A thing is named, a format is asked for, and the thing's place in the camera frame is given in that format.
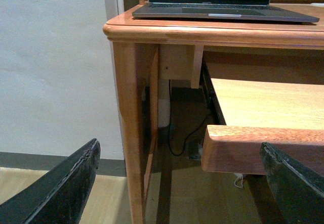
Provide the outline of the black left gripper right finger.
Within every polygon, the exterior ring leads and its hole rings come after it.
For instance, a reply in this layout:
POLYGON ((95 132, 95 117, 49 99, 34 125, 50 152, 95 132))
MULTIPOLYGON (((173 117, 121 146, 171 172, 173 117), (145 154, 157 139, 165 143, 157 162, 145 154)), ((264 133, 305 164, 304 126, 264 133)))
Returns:
POLYGON ((286 223, 323 223, 323 176, 271 143, 262 143, 260 156, 286 223))

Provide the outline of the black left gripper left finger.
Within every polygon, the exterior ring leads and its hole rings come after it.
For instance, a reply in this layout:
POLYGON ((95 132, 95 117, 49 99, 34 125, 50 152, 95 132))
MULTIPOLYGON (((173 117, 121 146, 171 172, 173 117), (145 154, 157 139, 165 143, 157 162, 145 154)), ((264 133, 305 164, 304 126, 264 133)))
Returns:
POLYGON ((79 223, 100 160, 92 139, 29 187, 1 204, 1 223, 79 223))

